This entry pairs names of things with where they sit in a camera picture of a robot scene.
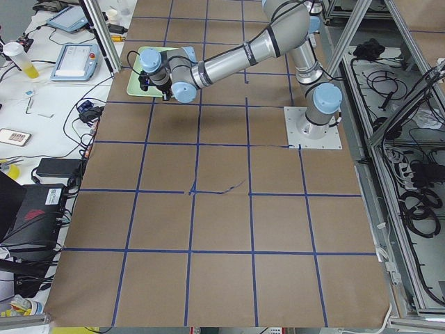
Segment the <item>yellow screwdriver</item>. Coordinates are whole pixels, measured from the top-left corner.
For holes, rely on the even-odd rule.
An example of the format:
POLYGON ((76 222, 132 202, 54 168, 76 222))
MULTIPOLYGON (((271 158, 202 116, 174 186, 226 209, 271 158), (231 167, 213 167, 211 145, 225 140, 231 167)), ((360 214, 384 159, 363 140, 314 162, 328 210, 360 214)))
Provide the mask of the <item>yellow screwdriver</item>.
POLYGON ((111 36, 111 40, 113 42, 124 42, 126 40, 126 38, 124 36, 121 36, 121 35, 112 35, 111 36))

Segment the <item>light green tray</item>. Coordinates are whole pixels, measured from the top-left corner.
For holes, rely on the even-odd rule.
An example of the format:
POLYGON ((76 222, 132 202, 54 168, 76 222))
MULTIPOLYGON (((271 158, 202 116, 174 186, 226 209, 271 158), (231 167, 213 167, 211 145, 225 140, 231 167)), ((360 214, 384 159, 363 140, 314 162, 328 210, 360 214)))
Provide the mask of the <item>light green tray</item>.
POLYGON ((130 96, 135 97, 156 97, 156 98, 162 98, 163 94, 160 90, 158 90, 155 86, 148 86, 147 91, 142 90, 140 88, 140 82, 139 82, 139 73, 143 69, 142 65, 140 64, 139 54, 142 53, 145 49, 155 49, 159 52, 162 51, 170 51, 174 50, 174 47, 152 47, 152 46, 146 46, 146 47, 140 47, 136 53, 132 53, 129 55, 129 63, 133 70, 131 71, 129 83, 127 85, 127 94, 130 96))

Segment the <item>white paper cup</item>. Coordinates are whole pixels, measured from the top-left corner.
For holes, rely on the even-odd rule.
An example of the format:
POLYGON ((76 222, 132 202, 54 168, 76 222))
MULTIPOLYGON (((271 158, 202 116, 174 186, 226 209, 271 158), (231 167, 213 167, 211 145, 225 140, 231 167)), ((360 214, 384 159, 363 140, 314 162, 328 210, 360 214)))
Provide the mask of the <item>white paper cup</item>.
POLYGON ((107 16, 109 24, 116 24, 116 25, 120 24, 119 12, 116 9, 110 8, 106 10, 105 14, 107 16))

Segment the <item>far teach pendant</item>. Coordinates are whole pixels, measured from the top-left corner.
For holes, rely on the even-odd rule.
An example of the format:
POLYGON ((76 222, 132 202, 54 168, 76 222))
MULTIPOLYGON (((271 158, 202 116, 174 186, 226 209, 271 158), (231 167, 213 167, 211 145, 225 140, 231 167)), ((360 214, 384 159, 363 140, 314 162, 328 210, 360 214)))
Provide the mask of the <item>far teach pendant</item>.
POLYGON ((68 6, 47 20, 48 26, 68 33, 82 29, 87 23, 88 20, 80 6, 68 6))

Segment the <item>near teach pendant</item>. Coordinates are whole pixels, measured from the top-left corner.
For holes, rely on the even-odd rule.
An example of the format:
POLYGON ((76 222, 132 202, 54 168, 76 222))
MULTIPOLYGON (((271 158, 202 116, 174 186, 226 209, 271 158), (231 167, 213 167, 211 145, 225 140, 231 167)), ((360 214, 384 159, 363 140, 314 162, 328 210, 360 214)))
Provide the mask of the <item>near teach pendant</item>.
POLYGON ((97 44, 66 44, 52 70, 52 81, 87 81, 94 74, 98 64, 97 44))

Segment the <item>black computer box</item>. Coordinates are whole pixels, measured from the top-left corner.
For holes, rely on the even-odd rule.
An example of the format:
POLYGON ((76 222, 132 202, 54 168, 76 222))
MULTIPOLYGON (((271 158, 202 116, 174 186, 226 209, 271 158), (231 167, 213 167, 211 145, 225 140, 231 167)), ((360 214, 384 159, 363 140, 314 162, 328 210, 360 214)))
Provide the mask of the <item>black computer box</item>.
POLYGON ((1 247, 12 260, 1 260, 1 270, 43 278, 48 266, 43 255, 56 247, 67 200, 64 184, 25 184, 1 174, 1 247))

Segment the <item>aluminium frame post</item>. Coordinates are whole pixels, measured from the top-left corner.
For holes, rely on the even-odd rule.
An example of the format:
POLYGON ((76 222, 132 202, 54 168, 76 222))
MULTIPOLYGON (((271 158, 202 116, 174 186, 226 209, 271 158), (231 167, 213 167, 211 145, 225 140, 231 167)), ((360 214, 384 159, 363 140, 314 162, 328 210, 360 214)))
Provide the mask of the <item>aluminium frame post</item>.
POLYGON ((111 34, 102 14, 102 10, 96 0, 79 0, 79 4, 88 20, 90 28, 96 38, 99 50, 104 57, 106 66, 111 74, 116 74, 122 69, 122 63, 111 40, 111 34))

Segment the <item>teach pendant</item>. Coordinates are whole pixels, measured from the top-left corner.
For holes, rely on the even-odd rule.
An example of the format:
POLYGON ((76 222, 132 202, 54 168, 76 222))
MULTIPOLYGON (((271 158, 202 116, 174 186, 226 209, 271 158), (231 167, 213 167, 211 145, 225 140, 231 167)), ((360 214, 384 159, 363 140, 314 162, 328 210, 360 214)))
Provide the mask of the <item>teach pendant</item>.
POLYGON ((68 6, 47 20, 48 26, 68 33, 82 29, 87 23, 88 20, 80 6, 68 6))
POLYGON ((66 44, 52 70, 52 81, 87 81, 94 74, 98 64, 97 44, 66 44))

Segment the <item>black power adapter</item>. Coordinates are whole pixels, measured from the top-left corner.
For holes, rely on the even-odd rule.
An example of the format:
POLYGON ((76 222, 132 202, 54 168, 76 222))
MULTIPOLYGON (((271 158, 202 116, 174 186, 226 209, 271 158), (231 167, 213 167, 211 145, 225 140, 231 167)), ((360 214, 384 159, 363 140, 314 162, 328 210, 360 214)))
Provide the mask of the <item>black power adapter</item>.
POLYGON ((36 169, 40 177, 69 178, 79 172, 80 159, 42 158, 36 169))

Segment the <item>bottle with yellow liquid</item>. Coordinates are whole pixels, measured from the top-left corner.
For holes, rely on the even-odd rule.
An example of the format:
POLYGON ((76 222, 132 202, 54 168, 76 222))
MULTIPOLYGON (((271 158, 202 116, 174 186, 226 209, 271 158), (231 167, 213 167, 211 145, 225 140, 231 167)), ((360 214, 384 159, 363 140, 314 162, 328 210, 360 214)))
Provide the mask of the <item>bottle with yellow liquid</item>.
POLYGON ((18 42, 8 42, 3 46, 3 52, 29 78, 35 79, 39 77, 39 72, 26 55, 24 47, 21 44, 18 42))

